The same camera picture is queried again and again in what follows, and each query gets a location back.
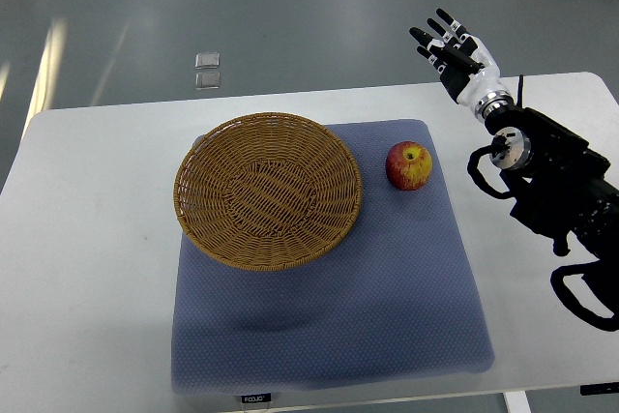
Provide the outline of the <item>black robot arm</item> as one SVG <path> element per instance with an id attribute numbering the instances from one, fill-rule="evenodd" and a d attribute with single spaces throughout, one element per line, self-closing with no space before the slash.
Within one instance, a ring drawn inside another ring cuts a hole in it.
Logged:
<path id="1" fill-rule="evenodd" d="M 467 171 L 475 185 L 497 199 L 515 200 L 510 214 L 569 254 L 569 234 L 595 261 L 565 265 L 550 276 L 557 298 L 577 318 L 607 332 L 618 329 L 618 191 L 604 178 L 607 158 L 588 141 L 522 97 L 492 91 L 476 116 L 492 142 L 474 151 Z"/>

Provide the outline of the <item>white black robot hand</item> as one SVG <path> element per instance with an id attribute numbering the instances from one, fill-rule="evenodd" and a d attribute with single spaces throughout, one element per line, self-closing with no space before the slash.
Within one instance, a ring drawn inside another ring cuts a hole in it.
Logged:
<path id="1" fill-rule="evenodd" d="M 480 122 L 492 111 L 514 105 L 514 97 L 501 82 L 500 69 L 484 43 L 444 10 L 438 9 L 436 15 L 427 20 L 431 33 L 412 27 L 409 34 L 450 98 L 468 107 Z"/>

